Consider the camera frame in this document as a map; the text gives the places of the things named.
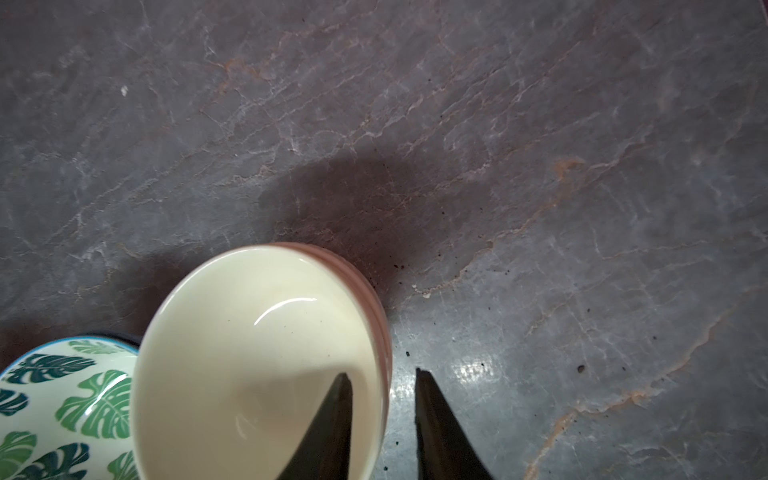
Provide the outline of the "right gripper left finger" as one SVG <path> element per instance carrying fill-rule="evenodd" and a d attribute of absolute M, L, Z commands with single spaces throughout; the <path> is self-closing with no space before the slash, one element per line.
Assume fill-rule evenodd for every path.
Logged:
<path fill-rule="evenodd" d="M 278 478 L 347 480 L 352 419 L 352 382 L 346 373 L 339 373 Z"/>

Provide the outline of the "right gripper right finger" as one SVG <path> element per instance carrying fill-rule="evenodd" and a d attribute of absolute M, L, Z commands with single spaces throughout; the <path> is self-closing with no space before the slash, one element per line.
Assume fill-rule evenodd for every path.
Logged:
<path fill-rule="evenodd" d="M 492 479 L 433 375 L 416 369 L 415 425 L 420 479 Z"/>

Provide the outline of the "green leaf bowl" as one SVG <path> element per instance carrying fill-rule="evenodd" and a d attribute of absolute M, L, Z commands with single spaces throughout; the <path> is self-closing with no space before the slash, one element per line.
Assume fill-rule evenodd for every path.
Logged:
<path fill-rule="evenodd" d="M 139 345 L 109 335 L 48 342 L 1 374 L 4 479 L 136 479 L 130 396 Z"/>

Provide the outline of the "cream bowl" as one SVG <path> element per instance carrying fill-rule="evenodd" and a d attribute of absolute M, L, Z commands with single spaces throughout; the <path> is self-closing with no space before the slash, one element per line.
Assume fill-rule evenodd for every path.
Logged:
<path fill-rule="evenodd" d="M 130 398 L 143 479 L 274 479 L 335 377 L 353 387 L 349 475 L 371 476 L 389 409 L 389 324 L 369 281 L 321 247 L 219 255 L 185 277 L 141 341 Z"/>

